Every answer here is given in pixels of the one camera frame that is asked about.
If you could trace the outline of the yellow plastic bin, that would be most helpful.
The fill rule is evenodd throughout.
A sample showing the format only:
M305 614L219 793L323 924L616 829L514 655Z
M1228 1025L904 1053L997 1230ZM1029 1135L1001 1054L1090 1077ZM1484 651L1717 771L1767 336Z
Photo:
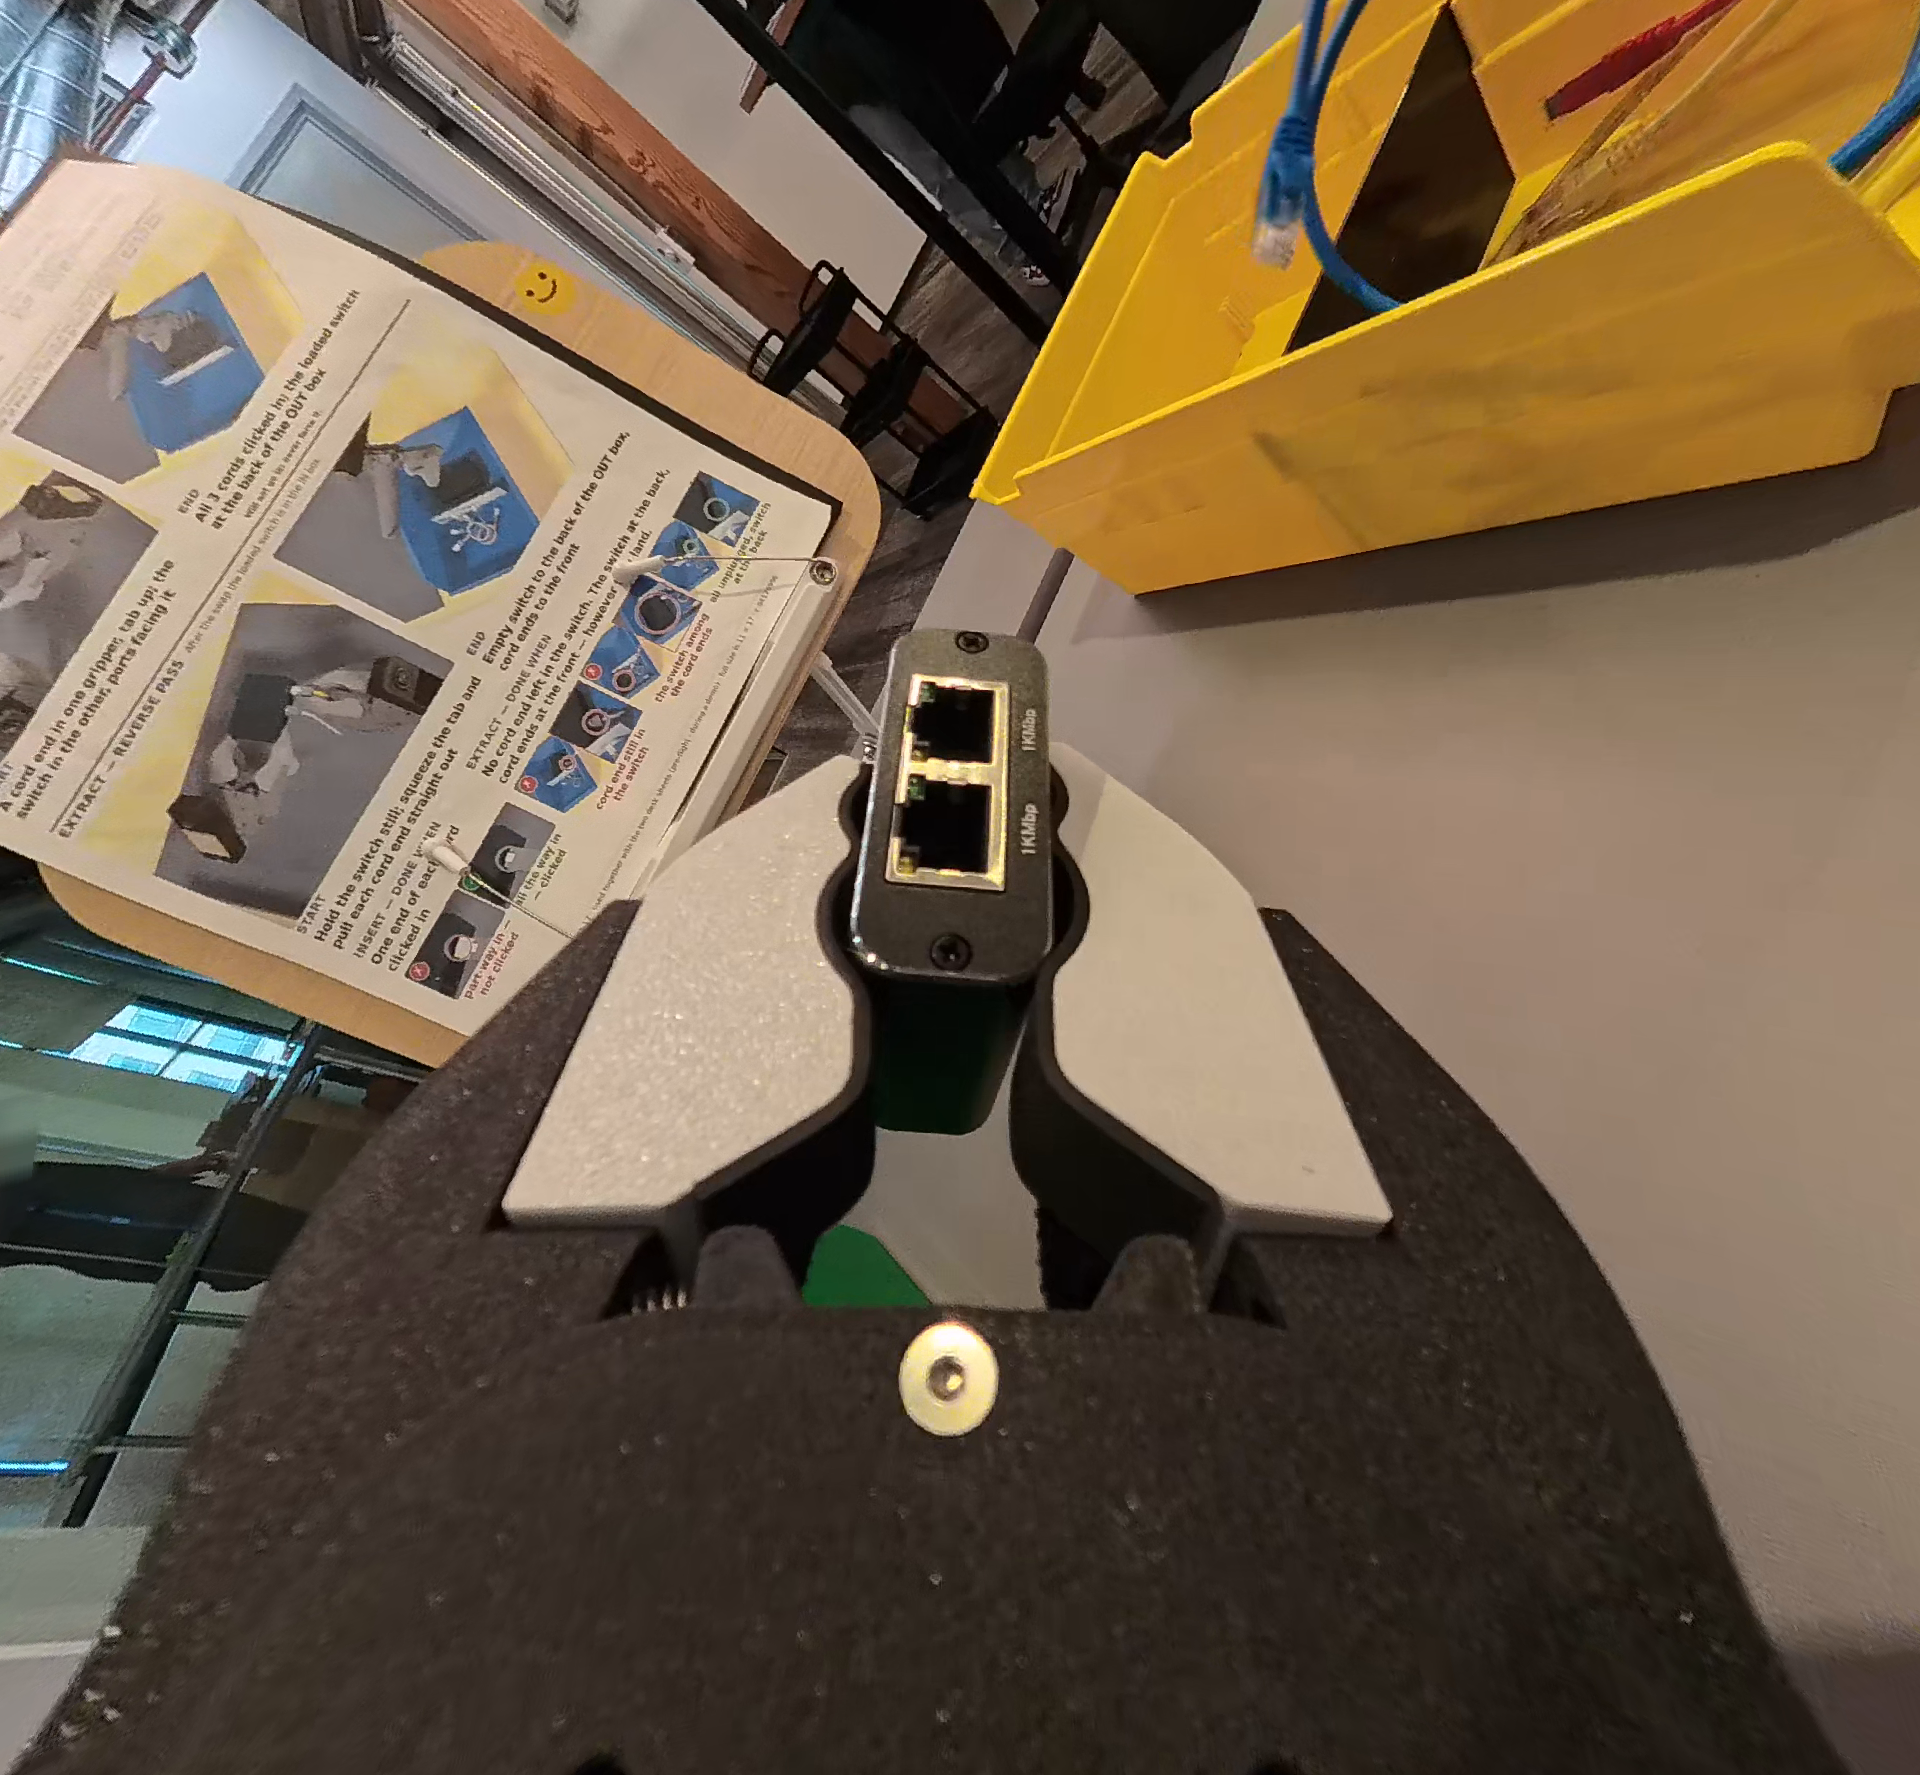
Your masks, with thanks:
M973 496L1148 593L1850 463L1917 338L1917 0L1307 0Z

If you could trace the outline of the black network switch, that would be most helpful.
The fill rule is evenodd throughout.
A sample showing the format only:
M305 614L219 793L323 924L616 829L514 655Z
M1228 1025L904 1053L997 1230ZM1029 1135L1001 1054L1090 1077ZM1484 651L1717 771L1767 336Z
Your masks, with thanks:
M978 1129L1019 1045L1055 944L1049 735L1032 642L918 629L896 644L848 916L881 1129Z

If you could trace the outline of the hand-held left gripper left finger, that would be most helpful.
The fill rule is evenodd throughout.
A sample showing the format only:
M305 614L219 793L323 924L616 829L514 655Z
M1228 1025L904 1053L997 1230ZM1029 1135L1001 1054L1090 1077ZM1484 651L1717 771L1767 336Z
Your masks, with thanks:
M874 1168L870 1008L838 948L855 853L833 758L639 900L512 1178L515 1228L833 1228Z

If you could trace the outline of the wooden beam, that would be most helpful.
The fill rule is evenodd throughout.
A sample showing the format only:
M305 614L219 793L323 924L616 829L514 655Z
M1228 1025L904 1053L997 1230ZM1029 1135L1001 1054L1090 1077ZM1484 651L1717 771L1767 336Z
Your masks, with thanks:
M786 323L821 263L879 310L933 252L702 0L297 0L325 60L612 252L653 235L741 323Z

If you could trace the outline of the printed instruction sheet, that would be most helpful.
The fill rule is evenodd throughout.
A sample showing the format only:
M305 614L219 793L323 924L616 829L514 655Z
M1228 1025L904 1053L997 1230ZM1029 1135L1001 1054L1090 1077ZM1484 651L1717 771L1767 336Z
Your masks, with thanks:
M4 845L493 1017L732 795L846 495L159 166L4 222Z

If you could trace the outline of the white door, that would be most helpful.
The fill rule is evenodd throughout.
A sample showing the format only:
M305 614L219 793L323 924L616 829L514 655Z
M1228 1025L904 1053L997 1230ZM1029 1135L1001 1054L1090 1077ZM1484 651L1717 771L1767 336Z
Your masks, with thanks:
M375 248L422 259L493 237L499 194L392 104L342 106L293 82L228 187Z

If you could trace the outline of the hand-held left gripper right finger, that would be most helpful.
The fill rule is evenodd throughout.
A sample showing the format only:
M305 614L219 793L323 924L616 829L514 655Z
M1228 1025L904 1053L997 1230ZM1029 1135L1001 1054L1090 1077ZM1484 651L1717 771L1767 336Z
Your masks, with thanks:
M1068 745L1060 942L1014 1165L1077 1239L1377 1237L1390 1204L1267 918L1187 829Z

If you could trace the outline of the green plastic bin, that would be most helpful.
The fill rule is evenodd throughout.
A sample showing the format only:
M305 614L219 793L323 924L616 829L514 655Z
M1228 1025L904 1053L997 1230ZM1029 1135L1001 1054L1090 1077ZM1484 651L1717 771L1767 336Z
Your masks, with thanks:
M808 1262L803 1303L816 1308L928 1308L928 1293L872 1234L827 1228Z

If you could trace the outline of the black table frame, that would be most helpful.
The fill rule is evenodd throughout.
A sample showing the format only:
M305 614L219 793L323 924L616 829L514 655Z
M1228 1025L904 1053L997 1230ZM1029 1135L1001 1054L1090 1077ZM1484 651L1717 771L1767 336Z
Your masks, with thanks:
M1040 310L1021 299L1017 287L982 254L965 231L909 177L879 146L851 121L849 112L834 103L803 65L767 28L756 26L750 13L736 0L695 0L721 32L737 45L767 78L784 90L808 116L827 140L868 177L896 207L922 231L967 280L1017 328L1025 340L1042 347L1051 325Z

